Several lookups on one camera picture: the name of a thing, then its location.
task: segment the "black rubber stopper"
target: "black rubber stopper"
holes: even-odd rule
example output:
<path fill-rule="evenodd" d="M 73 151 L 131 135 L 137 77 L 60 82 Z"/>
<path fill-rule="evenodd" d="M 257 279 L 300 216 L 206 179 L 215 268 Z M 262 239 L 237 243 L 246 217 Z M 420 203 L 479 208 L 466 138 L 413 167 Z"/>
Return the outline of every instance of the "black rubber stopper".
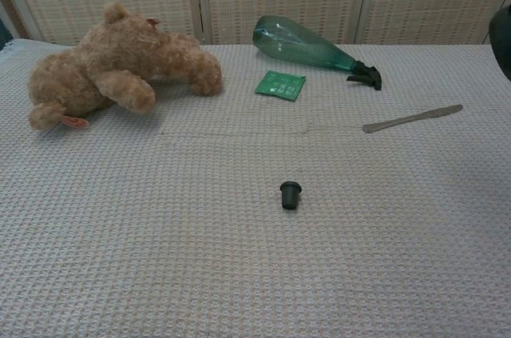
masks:
<path fill-rule="evenodd" d="M 286 181 L 280 186 L 282 192 L 282 207 L 288 210 L 296 209 L 302 187 L 297 182 Z"/>

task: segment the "brown teddy bear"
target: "brown teddy bear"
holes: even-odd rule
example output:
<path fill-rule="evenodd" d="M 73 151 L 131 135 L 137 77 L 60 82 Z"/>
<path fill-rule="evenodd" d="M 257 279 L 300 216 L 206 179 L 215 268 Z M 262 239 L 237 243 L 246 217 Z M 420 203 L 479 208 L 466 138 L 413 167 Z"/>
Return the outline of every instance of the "brown teddy bear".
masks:
<path fill-rule="evenodd" d="M 157 20 L 130 13 L 116 2 L 105 6 L 103 16 L 104 22 L 76 47 L 35 67 L 28 84 L 35 104 L 29 114 L 34 129 L 51 128 L 114 102 L 146 113 L 155 101 L 146 81 L 155 76 L 185 78 L 200 95 L 221 91 L 220 64 L 195 38 L 160 32 Z"/>

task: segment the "green plastic bottle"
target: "green plastic bottle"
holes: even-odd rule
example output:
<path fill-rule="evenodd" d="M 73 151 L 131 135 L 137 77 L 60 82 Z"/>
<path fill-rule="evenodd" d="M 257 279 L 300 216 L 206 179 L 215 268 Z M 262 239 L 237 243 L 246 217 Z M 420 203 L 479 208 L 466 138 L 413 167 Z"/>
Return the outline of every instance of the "green plastic bottle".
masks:
<path fill-rule="evenodd" d="M 255 25 L 252 41 L 267 56 L 287 62 L 351 72 L 348 81 L 363 82 L 376 90 L 382 88 L 380 73 L 367 67 L 337 46 L 290 20 L 263 16 Z"/>

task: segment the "black object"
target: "black object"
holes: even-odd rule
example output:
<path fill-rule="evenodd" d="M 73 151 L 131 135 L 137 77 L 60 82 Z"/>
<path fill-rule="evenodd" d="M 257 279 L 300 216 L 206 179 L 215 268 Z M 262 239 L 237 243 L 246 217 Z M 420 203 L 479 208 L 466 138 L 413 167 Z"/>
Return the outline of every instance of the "black object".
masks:
<path fill-rule="evenodd" d="M 502 72 L 511 80 L 511 5 L 496 12 L 489 22 L 489 42 Z"/>
<path fill-rule="evenodd" d="M 280 186 L 282 192 L 282 207 L 288 210 L 296 209 L 302 187 L 297 182 L 286 181 Z"/>
<path fill-rule="evenodd" d="M 382 89 L 382 76 L 374 66 L 370 68 L 362 61 L 356 61 L 353 73 L 355 75 L 348 77 L 348 81 L 361 82 L 373 86 L 375 90 Z"/>
<path fill-rule="evenodd" d="M 7 30 L 6 26 L 3 25 L 2 20 L 0 20 L 0 50 L 2 50 L 4 45 L 12 39 L 13 36 Z"/>

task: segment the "green packet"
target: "green packet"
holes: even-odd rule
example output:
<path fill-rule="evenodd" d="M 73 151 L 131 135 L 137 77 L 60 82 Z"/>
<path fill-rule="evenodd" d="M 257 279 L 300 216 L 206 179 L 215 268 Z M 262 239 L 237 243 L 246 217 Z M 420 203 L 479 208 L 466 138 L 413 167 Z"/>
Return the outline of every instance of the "green packet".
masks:
<path fill-rule="evenodd" d="M 257 85 L 255 92 L 294 101 L 298 97 L 305 79 L 305 77 L 270 70 Z"/>

